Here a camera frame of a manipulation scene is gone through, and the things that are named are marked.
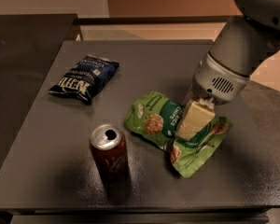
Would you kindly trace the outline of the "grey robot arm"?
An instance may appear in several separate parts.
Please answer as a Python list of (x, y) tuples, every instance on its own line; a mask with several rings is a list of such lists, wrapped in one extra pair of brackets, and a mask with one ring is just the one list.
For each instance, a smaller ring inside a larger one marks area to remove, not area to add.
[(185, 97), (175, 136), (188, 141), (215, 116), (214, 106), (232, 101), (250, 76), (280, 50), (280, 0), (234, 0), (231, 17), (200, 60)]

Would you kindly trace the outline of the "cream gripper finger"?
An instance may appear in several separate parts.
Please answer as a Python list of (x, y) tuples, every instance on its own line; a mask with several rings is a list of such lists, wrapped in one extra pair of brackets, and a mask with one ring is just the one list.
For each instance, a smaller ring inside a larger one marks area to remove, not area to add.
[(188, 106), (190, 105), (193, 101), (195, 100), (195, 95), (193, 93), (192, 87), (189, 87), (187, 94), (183, 100), (182, 105), (183, 106)]
[(182, 120), (178, 123), (175, 135), (178, 138), (189, 141), (201, 131), (215, 115), (213, 105), (206, 105), (194, 101), (185, 109)]

